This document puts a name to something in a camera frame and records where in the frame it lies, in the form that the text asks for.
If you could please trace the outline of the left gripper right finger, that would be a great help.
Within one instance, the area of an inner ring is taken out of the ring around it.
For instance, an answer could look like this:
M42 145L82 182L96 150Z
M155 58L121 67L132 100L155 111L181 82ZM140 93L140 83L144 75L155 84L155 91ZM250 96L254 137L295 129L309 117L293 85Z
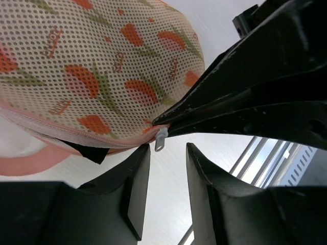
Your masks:
M193 143L186 169L195 244L326 244L326 187L258 188Z

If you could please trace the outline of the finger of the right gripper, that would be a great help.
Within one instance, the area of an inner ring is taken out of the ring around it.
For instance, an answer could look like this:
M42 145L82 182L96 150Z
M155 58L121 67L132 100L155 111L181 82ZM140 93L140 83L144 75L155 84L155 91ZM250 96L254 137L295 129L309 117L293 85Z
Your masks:
M326 103L310 101L260 106L169 128L171 137L192 133L265 137L326 150Z
M326 1L287 1L220 55L187 94L154 120L183 116L257 84L326 66Z

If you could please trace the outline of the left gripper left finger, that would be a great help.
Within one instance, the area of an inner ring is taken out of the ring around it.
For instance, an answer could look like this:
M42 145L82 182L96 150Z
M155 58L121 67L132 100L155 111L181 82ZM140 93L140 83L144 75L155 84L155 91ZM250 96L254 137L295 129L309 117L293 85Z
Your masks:
M79 188L1 182L1 244L137 244L143 235L150 147Z

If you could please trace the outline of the black bra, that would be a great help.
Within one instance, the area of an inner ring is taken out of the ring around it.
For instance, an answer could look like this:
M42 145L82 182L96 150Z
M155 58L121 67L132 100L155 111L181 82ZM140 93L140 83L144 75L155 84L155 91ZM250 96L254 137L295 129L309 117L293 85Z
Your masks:
M87 158L88 160L101 164L106 155L109 152L109 148L95 148L95 147L90 147L90 146L83 146L75 143L71 143L68 141L61 140L63 143L71 146L75 150L77 150L83 157Z

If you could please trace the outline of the floral pink laundry bag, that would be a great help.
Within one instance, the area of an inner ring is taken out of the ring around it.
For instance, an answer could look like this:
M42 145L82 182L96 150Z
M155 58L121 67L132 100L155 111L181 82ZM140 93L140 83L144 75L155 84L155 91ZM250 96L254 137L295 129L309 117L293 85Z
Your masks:
M191 24L163 1L1 1L1 117L45 143L1 157L1 175L82 156L61 140L107 155L163 144L169 124L153 119L204 70Z

